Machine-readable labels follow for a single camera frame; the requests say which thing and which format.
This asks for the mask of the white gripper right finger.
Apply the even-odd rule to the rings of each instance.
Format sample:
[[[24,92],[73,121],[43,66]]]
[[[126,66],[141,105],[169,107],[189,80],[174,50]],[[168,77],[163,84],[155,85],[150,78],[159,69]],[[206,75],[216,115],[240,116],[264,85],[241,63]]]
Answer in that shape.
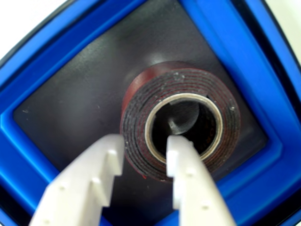
[[[173,208],[179,211],[179,225],[236,224],[193,143],[185,137],[168,137],[166,174],[173,179]]]

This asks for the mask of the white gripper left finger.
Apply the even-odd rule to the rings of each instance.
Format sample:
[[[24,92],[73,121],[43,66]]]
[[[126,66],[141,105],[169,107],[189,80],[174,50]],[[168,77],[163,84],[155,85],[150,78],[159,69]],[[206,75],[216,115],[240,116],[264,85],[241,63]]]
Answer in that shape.
[[[31,226],[98,226],[122,175],[124,138],[106,135],[73,160],[46,187]]]

